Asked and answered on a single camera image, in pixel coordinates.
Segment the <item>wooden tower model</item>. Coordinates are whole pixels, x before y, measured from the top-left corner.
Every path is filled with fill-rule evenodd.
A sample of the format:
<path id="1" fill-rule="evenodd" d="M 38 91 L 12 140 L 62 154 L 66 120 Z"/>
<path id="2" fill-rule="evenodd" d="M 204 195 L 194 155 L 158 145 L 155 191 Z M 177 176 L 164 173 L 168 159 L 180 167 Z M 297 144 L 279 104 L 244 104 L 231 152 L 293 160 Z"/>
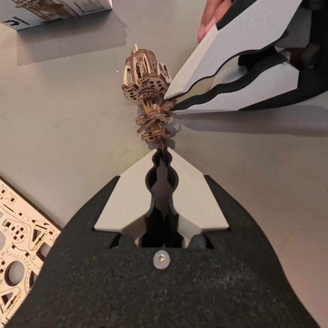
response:
<path id="1" fill-rule="evenodd" d="M 129 101 L 144 110 L 135 119 L 141 140 L 147 144 L 155 143 L 162 156 L 165 140 L 171 137 L 165 125 L 170 121 L 170 112 L 176 105 L 176 99 L 164 99 L 171 82 L 166 65 L 158 61 L 151 50 L 140 49 L 135 43 L 125 60 L 121 89 Z"/>

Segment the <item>white model kit box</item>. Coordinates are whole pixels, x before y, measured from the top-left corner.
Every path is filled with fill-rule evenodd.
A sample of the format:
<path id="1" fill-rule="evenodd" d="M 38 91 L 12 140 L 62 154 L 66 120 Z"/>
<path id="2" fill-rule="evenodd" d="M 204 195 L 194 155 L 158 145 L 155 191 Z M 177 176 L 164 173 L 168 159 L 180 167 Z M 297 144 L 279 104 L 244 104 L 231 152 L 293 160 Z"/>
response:
<path id="1" fill-rule="evenodd" d="M 1 0 L 0 23 L 18 31 L 112 9 L 112 0 Z"/>

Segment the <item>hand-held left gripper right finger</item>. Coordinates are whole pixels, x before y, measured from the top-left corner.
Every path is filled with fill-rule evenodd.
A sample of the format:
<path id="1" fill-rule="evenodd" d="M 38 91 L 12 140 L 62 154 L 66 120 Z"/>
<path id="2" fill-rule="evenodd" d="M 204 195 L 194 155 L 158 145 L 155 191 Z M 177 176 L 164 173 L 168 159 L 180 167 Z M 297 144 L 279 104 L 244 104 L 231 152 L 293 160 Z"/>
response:
<path id="1" fill-rule="evenodd" d="M 211 191 L 205 176 L 171 148 L 168 169 L 173 170 L 177 182 L 173 186 L 172 206 L 177 214 L 177 232 L 187 248 L 195 235 L 225 231 L 228 222 Z"/>

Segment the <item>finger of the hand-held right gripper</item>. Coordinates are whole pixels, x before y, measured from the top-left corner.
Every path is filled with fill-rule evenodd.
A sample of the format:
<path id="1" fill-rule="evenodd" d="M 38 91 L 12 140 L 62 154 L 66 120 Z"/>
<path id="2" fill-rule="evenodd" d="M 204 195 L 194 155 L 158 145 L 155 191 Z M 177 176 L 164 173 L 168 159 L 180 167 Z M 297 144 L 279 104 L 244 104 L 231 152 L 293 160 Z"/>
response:
<path id="1" fill-rule="evenodd" d="M 187 59 L 164 98 L 183 96 L 197 82 L 215 76 L 231 58 L 274 44 L 284 34 L 301 2 L 234 1 Z"/>
<path id="2" fill-rule="evenodd" d="M 286 57 L 266 57 L 239 79 L 221 83 L 174 107 L 176 114 L 238 111 L 297 89 L 299 70 Z"/>

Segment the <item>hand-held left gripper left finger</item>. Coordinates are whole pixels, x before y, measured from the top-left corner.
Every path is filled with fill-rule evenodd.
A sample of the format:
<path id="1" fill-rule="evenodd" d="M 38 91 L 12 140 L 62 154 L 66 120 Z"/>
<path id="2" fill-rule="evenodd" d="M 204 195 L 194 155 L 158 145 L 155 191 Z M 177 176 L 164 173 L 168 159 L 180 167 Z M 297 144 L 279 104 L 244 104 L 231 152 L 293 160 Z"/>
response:
<path id="1" fill-rule="evenodd" d="M 152 150 L 119 177 L 94 229 L 141 239 L 146 247 L 164 245 L 164 218 L 152 187 L 162 152 Z"/>

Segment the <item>laser-cut wooden parts sheet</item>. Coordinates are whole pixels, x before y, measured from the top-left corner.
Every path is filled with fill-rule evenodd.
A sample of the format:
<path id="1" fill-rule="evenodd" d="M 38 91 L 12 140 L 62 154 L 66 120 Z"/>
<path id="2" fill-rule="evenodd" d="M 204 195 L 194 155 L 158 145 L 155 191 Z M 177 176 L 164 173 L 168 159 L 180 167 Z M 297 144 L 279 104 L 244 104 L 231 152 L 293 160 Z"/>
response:
<path id="1" fill-rule="evenodd" d="M 44 264 L 42 248 L 49 248 L 61 228 L 3 177 L 0 178 L 1 327 L 5 327 L 30 293 Z"/>

